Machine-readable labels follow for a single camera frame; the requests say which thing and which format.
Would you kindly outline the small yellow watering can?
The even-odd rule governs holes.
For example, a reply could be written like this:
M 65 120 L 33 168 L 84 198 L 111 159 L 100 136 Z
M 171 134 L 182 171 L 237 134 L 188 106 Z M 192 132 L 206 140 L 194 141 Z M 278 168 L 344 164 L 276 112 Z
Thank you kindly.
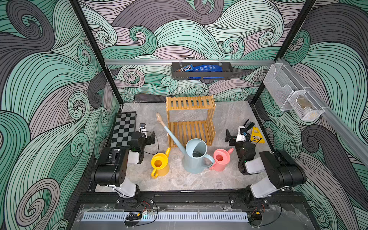
M 170 171 L 169 155 L 171 148 L 168 148 L 165 153 L 157 153 L 151 159 L 151 166 L 153 167 L 151 177 L 157 178 L 159 176 L 165 176 Z

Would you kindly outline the large pale blue watering can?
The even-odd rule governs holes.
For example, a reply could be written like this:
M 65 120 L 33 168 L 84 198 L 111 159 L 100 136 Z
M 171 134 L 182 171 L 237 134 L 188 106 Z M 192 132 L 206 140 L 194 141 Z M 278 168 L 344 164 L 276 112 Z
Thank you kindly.
M 214 165 L 215 160 L 212 156 L 207 154 L 208 147 L 201 139 L 191 139 L 184 147 L 170 129 L 164 124 L 160 113 L 156 113 L 157 121 L 161 123 L 168 135 L 173 139 L 179 150 L 183 153 L 182 159 L 183 168 L 192 174 L 198 174 L 204 169 L 210 168 Z

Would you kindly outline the wooden slatted two-tier shelf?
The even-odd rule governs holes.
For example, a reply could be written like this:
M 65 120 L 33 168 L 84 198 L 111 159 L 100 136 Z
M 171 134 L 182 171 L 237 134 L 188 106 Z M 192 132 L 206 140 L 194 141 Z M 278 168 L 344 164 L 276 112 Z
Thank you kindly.
M 201 139 L 208 146 L 213 144 L 216 131 L 213 118 L 216 110 L 214 96 L 167 97 L 168 128 L 185 146 L 191 139 Z M 190 112 L 189 118 L 170 120 L 171 112 Z

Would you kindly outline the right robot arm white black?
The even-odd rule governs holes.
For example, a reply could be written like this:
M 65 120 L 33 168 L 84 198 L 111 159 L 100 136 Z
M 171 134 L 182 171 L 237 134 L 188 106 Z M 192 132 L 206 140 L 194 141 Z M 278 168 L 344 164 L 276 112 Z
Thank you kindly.
M 263 137 L 247 133 L 247 128 L 241 126 L 237 136 L 232 136 L 226 130 L 225 141 L 234 146 L 238 156 L 238 169 L 243 175 L 266 173 L 261 179 L 246 188 L 245 200 L 266 198 L 272 193 L 288 187 L 295 187 L 306 182 L 304 170 L 284 150 L 262 151 L 256 157 L 256 145 Z

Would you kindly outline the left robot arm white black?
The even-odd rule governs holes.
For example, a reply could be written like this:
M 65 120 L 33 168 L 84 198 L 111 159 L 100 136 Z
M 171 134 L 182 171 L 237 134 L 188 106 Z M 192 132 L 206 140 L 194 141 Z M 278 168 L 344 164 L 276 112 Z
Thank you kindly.
M 134 198 L 140 190 L 127 178 L 127 166 L 143 162 L 145 147 L 156 142 L 156 135 L 135 131 L 130 144 L 117 144 L 103 149 L 92 172 L 92 181 L 100 186 L 106 186 L 118 193 L 122 198 Z

